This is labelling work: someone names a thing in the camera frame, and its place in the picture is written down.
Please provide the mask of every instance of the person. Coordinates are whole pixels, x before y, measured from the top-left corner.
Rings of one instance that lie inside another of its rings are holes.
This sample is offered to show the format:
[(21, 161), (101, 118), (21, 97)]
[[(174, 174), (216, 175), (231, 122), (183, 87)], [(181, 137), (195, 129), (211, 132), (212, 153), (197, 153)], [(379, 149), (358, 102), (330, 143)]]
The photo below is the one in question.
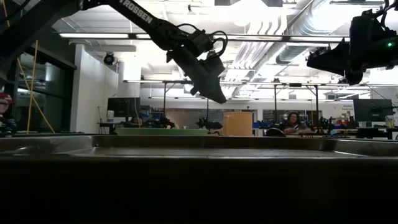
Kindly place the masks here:
[(284, 129), (285, 134), (304, 134), (310, 132), (311, 129), (305, 123), (300, 122), (299, 114), (296, 112), (289, 113)]
[(0, 128), (6, 132), (16, 132), (15, 119), (8, 111), (10, 105), (14, 102), (7, 93), (0, 93)]

